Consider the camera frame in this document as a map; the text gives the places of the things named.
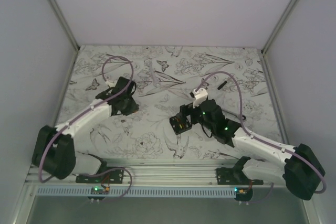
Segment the black fuse box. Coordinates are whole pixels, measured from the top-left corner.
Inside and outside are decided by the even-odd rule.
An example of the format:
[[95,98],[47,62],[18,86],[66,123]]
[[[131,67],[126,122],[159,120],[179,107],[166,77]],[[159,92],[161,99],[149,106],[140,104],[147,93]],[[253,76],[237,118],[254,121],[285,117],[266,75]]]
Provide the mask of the black fuse box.
[[178,113],[169,118],[169,123],[176,135],[182,134],[192,128],[191,115]]

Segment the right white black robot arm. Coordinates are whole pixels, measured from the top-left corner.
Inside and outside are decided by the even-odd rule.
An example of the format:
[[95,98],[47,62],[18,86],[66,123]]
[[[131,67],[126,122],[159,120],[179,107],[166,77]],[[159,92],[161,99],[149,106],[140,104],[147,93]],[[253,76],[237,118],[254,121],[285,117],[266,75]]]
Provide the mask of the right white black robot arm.
[[215,100],[205,100],[199,106],[182,105],[179,113],[170,118],[170,124],[177,135],[199,124],[221,144],[247,153],[233,168],[233,179],[238,184],[249,180],[282,184],[303,200],[326,191],[325,170],[309,146],[286,145],[263,138],[241,123],[225,118]]

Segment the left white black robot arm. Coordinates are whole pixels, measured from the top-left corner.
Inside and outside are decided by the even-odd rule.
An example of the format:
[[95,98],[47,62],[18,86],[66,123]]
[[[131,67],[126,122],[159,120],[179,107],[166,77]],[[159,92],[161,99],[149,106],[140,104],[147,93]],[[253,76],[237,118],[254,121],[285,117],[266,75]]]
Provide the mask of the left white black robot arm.
[[97,94],[94,100],[72,119],[54,127],[45,125],[37,136],[31,163],[39,172],[65,179],[71,174],[89,176],[95,183],[103,182],[107,169],[101,158],[84,154],[76,145],[99,123],[115,115],[130,115],[139,109],[132,97],[137,85],[120,77],[116,83]]

